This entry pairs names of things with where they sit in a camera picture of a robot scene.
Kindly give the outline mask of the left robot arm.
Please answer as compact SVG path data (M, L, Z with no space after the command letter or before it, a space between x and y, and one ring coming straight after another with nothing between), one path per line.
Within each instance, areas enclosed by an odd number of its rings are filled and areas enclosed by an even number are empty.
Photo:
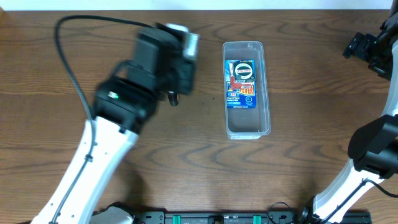
M109 180L160 100L172 106L193 88L200 37L177 24L139 31L136 54L100 83L81 141L34 223L88 223Z

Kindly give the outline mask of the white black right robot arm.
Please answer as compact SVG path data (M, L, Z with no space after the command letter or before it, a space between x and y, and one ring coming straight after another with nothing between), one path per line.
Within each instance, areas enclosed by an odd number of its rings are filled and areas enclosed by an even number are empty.
M368 64L389 80L386 104L379 118L357 129L348 145L348 161L333 182L303 208L296 223L356 223L369 218L348 210L372 187L394 198L381 182L397 174L397 1L378 36L357 33L343 52Z

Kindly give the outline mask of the blue Kool Fever box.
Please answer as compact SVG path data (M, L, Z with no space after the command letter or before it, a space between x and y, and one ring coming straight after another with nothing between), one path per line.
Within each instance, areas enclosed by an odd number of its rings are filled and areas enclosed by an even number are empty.
M228 109L254 109L257 106L256 80L253 86L249 88L242 88L233 90L231 88L231 80L229 73L229 63L236 60L225 60L224 65L224 79L226 92L226 107Z

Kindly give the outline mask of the dark bottle white cap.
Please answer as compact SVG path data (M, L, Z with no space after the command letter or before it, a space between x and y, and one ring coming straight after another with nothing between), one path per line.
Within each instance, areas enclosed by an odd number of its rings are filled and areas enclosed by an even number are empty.
M174 91L169 91L167 97L171 106L177 106L180 101L180 95Z

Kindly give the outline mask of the red Panadol box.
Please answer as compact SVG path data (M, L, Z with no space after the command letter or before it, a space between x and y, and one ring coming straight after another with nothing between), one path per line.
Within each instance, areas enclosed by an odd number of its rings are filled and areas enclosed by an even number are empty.
M255 81L252 82L252 83L235 83L235 82L234 82L234 77L233 77L233 63L236 62L236 61L233 61L233 62L230 62L230 63L229 63L229 73L230 73L230 80L231 80L231 88L232 88L233 90L237 90L237 89L249 88L249 87L253 86L253 84L255 83Z

